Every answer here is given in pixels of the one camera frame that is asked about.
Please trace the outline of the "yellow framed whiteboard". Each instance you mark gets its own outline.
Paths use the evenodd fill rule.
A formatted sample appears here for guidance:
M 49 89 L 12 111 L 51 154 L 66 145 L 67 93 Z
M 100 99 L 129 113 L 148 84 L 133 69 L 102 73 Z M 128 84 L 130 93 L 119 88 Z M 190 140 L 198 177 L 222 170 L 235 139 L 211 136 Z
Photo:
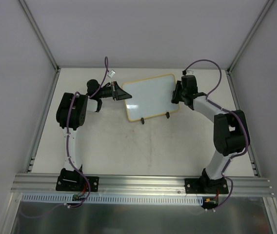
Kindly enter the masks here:
M 171 102 L 175 85 L 173 74 L 124 83 L 122 89 L 132 96 L 125 100 L 128 120 L 141 121 L 161 115 L 169 118 L 179 110 L 179 105 Z

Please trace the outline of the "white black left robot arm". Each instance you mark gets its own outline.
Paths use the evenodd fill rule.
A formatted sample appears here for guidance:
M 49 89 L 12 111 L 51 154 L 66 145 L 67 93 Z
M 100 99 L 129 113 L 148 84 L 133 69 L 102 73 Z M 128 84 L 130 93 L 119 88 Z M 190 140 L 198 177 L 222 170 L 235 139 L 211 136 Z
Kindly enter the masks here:
M 82 155 L 79 152 L 79 130 L 84 125 L 87 112 L 98 113 L 103 98 L 125 100 L 132 98 L 116 81 L 100 86 L 91 79 L 86 84 L 87 93 L 64 93 L 56 112 L 56 121 L 63 132 L 65 140 L 65 160 L 58 176 L 56 190 L 62 192 L 97 192 L 99 178 L 83 177 Z

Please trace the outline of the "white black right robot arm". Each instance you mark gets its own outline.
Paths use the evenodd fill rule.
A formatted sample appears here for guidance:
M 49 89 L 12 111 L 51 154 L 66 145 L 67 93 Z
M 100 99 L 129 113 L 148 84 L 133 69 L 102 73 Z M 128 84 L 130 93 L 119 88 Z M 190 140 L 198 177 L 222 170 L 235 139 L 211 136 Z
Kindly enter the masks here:
M 208 166 L 197 179 L 186 178 L 187 194 L 228 194 L 228 179 L 224 173 L 235 157 L 246 153 L 250 137 L 242 110 L 229 111 L 209 100 L 204 92 L 198 91 L 193 75 L 184 75 L 177 81 L 173 91 L 173 104 L 184 103 L 213 123 L 215 153 Z

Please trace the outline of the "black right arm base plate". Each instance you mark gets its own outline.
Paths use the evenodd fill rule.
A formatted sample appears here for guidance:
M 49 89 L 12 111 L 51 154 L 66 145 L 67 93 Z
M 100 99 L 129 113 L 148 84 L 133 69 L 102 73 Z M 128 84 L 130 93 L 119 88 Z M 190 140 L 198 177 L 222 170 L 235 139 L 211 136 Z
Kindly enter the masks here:
M 221 194 L 229 193 L 227 181 L 224 178 L 207 181 L 204 178 L 186 178 L 184 180 L 185 192 L 187 194 Z

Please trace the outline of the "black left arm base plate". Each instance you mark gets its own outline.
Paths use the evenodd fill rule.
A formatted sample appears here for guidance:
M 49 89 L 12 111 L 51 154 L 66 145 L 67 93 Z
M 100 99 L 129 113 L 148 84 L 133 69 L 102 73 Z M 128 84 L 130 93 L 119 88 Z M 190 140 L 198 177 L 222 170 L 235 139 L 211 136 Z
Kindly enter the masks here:
M 86 180 L 80 175 L 60 175 L 56 183 L 56 191 L 63 192 L 97 192 L 99 187 L 99 177 L 87 176 L 90 187 Z

